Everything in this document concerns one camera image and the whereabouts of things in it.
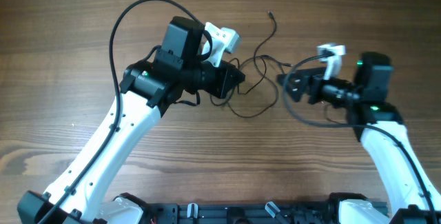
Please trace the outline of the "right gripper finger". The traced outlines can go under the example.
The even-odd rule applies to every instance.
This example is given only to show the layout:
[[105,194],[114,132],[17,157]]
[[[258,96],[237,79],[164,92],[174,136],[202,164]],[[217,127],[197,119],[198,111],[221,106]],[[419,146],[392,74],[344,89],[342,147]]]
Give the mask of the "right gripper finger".
[[287,93],[295,102],[299,102],[307,89],[307,75],[302,72],[293,73],[287,83]]
[[290,74],[291,78],[302,78],[302,77],[310,77],[314,75],[323,75],[326,71],[326,67],[319,68],[309,68],[309,69],[301,69],[296,70]]

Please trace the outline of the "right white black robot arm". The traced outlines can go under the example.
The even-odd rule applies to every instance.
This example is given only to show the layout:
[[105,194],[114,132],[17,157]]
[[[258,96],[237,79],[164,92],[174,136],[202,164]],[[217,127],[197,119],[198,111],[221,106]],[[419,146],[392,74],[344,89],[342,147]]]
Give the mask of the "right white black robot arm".
[[[288,112],[298,121],[317,128],[351,128],[368,152],[380,175],[391,205],[390,217],[373,207],[361,194],[335,193],[329,197],[325,221],[334,223],[439,223],[440,193],[434,188],[409,142],[398,109],[387,102],[393,72],[391,59],[363,52],[353,81],[330,74],[331,67],[302,69],[302,60],[276,78]],[[330,103],[346,111],[345,123],[307,120],[293,102],[309,95],[309,104]]]

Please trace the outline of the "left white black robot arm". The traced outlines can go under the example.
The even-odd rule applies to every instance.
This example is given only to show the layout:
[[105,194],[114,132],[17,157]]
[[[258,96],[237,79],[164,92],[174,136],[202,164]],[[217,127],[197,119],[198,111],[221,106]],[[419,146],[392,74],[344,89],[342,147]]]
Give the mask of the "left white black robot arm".
[[85,147],[67,170],[41,194],[26,192],[17,206],[22,223],[156,223],[155,209],[124,193],[104,196],[136,146],[182,94],[205,91],[223,99],[244,74],[223,61],[240,35],[229,28],[174,17],[162,44],[129,65],[115,100]]

